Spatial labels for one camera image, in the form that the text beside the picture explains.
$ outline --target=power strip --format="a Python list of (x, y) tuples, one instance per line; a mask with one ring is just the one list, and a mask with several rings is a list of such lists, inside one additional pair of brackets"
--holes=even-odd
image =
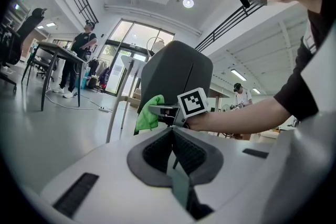
[(110, 112), (110, 110), (107, 110), (107, 109), (104, 108), (103, 106), (100, 106), (100, 107), (99, 107), (99, 110), (100, 110), (100, 111), (104, 111), (104, 112)]

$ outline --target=round ceiling light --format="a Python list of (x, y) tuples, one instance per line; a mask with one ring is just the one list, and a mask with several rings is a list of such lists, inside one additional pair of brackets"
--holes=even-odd
[(192, 8), (194, 6), (193, 0), (183, 0), (183, 6), (186, 8)]

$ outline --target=green cloth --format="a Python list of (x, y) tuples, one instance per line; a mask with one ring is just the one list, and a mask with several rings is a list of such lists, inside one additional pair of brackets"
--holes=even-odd
[(149, 111), (149, 105), (157, 105), (157, 104), (164, 104), (163, 95), (154, 96), (151, 100), (149, 100), (142, 108), (137, 123), (135, 125), (135, 131), (140, 130), (152, 130), (153, 128), (158, 127), (159, 125), (159, 116), (151, 113)]

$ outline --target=black desk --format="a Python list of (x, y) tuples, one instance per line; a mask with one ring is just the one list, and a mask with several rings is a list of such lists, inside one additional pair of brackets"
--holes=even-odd
[(69, 60), (72, 61), (74, 63), (77, 63), (79, 65), (79, 76), (78, 76), (78, 106), (80, 106), (80, 82), (81, 82), (81, 73), (82, 73), (82, 69), (83, 69), (83, 64), (85, 63), (82, 59), (78, 58), (77, 56), (73, 55), (71, 52), (67, 51), (66, 49), (63, 49), (62, 47), (58, 46), (57, 44), (54, 43), (48, 43), (48, 42), (38, 42), (38, 46), (35, 49), (33, 55), (28, 59), (27, 61), (27, 67), (25, 69), (25, 72), (23, 73), (23, 77), (21, 80), (21, 83), (23, 82), (23, 79), (25, 77), (25, 74), (27, 72), (28, 67), (30, 66), (29, 69), (29, 74), (28, 74), (28, 80), (27, 80), (27, 85), (29, 82), (29, 75), (30, 75), (30, 71), (32, 69), (32, 65), (31, 65), (31, 61), (35, 59), (35, 55), (38, 49), (42, 49), (52, 55), (54, 55), (51, 59), (51, 62), (49, 64), (49, 68), (47, 70), (45, 79), (44, 79), (44, 84), (43, 84), (43, 90), (42, 90), (42, 99), (41, 99), (41, 111), (43, 111), (43, 106), (44, 106), (44, 99), (46, 96), (46, 91), (47, 88), (49, 86), (49, 80), (50, 80), (50, 76), (51, 76), (51, 72), (54, 68), (55, 62), (57, 57), (60, 59), (64, 59), (64, 60)]

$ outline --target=black pants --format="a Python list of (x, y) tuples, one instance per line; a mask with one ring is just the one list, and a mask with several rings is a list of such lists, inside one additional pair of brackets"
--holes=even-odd
[(63, 89), (65, 84), (67, 83), (68, 76), (70, 74), (70, 84), (69, 84), (69, 91), (72, 92), (75, 88), (76, 84), (76, 72), (77, 65), (74, 62), (65, 61), (62, 73), (62, 80), (60, 83), (60, 87)]

